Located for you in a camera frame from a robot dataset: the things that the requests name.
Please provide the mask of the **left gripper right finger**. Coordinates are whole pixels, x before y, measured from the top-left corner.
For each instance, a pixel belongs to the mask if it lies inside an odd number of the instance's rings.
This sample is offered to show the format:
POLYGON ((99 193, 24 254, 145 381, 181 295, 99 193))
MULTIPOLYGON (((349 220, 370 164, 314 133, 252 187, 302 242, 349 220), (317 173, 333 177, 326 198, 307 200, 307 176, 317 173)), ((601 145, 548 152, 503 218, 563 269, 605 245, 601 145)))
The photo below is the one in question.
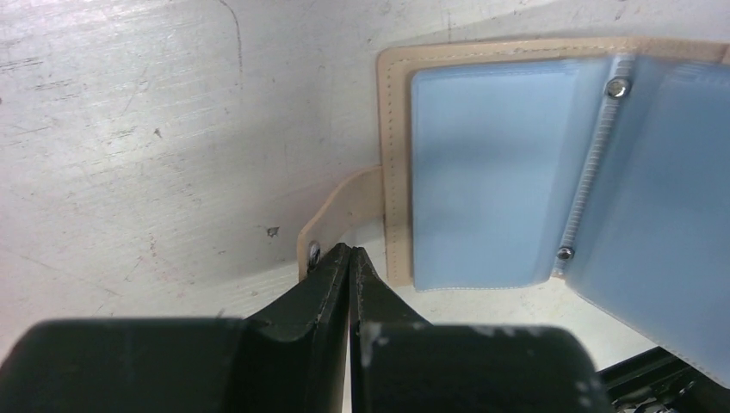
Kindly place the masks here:
POLYGON ((430 323, 378 275, 363 247, 351 251, 349 291, 352 410, 407 412, 418 388, 405 345, 430 323))

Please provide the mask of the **beige card holder wallet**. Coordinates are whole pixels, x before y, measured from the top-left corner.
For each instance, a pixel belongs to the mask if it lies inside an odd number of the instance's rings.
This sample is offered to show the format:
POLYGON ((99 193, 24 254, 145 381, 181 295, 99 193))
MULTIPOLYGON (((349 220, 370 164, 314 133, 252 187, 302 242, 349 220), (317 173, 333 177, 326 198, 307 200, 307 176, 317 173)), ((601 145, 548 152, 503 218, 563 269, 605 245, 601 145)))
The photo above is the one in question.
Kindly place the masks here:
POLYGON ((380 164, 300 231, 300 278, 382 219, 388 279, 581 299, 729 383, 729 46, 608 37, 388 48, 380 164))

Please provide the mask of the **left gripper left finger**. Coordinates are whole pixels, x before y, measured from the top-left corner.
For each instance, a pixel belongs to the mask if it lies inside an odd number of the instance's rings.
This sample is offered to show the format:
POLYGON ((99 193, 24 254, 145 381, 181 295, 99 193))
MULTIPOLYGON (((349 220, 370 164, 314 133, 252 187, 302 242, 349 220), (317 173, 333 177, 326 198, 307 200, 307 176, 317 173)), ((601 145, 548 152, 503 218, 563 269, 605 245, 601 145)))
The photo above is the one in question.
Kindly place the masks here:
POLYGON ((337 244, 303 281, 246 318, 228 411, 341 411, 350 257, 351 248, 337 244))

